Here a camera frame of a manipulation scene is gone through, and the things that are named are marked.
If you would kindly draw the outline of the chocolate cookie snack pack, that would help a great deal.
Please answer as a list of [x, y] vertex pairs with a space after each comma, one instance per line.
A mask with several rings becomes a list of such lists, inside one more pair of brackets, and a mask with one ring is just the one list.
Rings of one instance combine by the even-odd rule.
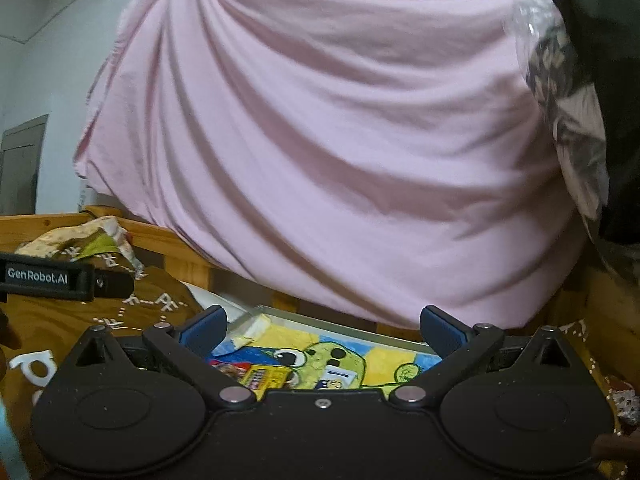
[[209, 360], [208, 364], [236, 382], [242, 382], [243, 377], [252, 367], [252, 364], [247, 362], [227, 362], [217, 359]]

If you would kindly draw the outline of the pink hanging sheet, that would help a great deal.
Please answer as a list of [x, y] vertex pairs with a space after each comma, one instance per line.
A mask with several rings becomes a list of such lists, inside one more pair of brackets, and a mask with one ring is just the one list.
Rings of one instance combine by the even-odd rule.
[[504, 28], [521, 1], [132, 0], [76, 172], [279, 292], [519, 328], [586, 239]]

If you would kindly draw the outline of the brown patterned blanket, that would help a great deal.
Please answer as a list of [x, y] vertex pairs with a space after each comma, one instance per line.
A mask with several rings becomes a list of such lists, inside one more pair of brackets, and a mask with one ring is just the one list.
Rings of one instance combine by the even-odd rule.
[[[503, 332], [502, 347], [436, 405], [398, 408], [390, 394], [442, 360], [422, 336], [204, 301], [143, 262], [113, 216], [8, 253], [127, 272], [134, 292], [1, 301], [3, 478], [638, 477], [639, 391], [600, 372], [582, 323]], [[208, 405], [145, 347], [147, 328], [211, 306], [228, 326], [209, 360], [286, 366], [282, 388], [258, 391], [254, 405]], [[317, 390], [327, 365], [358, 378]]]

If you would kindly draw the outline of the yellow snack bar wrapper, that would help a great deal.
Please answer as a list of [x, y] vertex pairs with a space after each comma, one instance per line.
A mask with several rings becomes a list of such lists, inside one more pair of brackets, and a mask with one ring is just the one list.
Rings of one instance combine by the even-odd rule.
[[288, 381], [290, 371], [288, 367], [281, 365], [252, 364], [241, 379], [241, 384], [254, 393], [279, 389]]

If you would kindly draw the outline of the blue drink stick packet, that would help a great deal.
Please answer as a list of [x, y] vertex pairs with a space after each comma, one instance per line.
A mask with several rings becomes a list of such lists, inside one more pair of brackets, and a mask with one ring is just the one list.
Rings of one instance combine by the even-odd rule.
[[349, 389], [357, 378], [358, 373], [354, 370], [345, 370], [335, 365], [327, 365], [314, 388], [317, 390], [345, 390]]

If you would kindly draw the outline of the grey door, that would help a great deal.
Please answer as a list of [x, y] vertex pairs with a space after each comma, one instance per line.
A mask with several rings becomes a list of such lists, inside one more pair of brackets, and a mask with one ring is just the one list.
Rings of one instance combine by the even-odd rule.
[[36, 210], [42, 140], [47, 121], [48, 115], [42, 115], [2, 134], [2, 216], [33, 214]]

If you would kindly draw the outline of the patterned hanging garment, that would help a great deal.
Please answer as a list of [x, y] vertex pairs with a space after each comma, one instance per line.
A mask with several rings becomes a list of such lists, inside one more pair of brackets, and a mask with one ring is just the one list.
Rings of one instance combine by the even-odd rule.
[[639, 0], [522, 0], [509, 22], [603, 263], [639, 281]]

